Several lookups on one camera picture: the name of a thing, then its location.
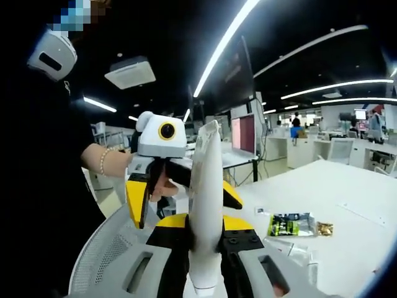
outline white chair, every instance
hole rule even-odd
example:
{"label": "white chair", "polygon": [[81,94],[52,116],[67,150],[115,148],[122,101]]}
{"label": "white chair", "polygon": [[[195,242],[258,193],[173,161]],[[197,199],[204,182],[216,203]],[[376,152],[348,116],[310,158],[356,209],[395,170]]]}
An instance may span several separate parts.
{"label": "white chair", "polygon": [[317,135],[320,132],[320,128],[318,126],[309,126],[309,134]]}
{"label": "white chair", "polygon": [[393,165],[391,166],[389,171],[385,171],[384,169],[379,168],[378,166],[373,169],[376,173],[384,174],[393,178],[397,178],[397,169],[396,169],[396,164],[397,164],[397,156],[395,157],[395,161]]}
{"label": "white chair", "polygon": [[358,138],[359,136],[357,135],[357,132],[352,132],[351,130],[349,130],[348,132],[347,132],[347,136],[349,137],[349,138]]}
{"label": "white chair", "polygon": [[380,132],[379,130],[370,129],[370,130],[368,131],[368,136],[367,136],[367,138],[373,138],[373,139],[379,141],[379,140],[382,138],[382,134],[381,134],[381,132]]}
{"label": "white chair", "polygon": [[388,143],[390,145],[397,146],[397,133],[392,133],[389,135]]}
{"label": "white chair", "polygon": [[348,165],[353,149],[354,138],[332,138],[328,160]]}

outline blue shirt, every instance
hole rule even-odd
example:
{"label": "blue shirt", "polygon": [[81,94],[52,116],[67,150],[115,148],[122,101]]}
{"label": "blue shirt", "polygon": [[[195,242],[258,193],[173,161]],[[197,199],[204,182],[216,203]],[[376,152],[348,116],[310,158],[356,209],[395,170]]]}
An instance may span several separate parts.
{"label": "blue shirt", "polygon": [[297,138],[298,137],[298,131],[303,130],[302,127],[291,127],[291,137],[292,138]]}

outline camera lens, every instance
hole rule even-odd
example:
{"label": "camera lens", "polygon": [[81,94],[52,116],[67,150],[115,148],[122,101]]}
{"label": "camera lens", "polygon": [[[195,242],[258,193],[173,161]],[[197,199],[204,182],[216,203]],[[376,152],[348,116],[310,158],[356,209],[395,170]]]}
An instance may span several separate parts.
{"label": "camera lens", "polygon": [[161,127],[161,136],[163,138],[172,138],[175,133],[175,128],[172,124],[164,124]]}

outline hand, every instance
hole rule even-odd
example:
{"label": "hand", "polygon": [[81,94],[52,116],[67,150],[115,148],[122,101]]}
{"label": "hand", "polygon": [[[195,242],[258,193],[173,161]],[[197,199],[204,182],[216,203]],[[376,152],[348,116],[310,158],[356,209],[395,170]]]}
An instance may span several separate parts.
{"label": "hand", "polygon": [[172,197],[178,193],[178,187],[176,187],[166,175],[166,167],[163,167],[160,177],[154,186],[153,193],[149,199],[151,202],[160,201],[161,197]]}

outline table leg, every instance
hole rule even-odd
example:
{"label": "table leg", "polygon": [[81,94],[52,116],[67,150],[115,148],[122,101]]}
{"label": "table leg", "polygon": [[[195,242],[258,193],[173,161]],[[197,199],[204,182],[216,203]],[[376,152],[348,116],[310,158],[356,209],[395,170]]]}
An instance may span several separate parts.
{"label": "table leg", "polygon": [[258,161],[257,160],[252,161],[252,172],[254,175],[254,182],[258,181]]}

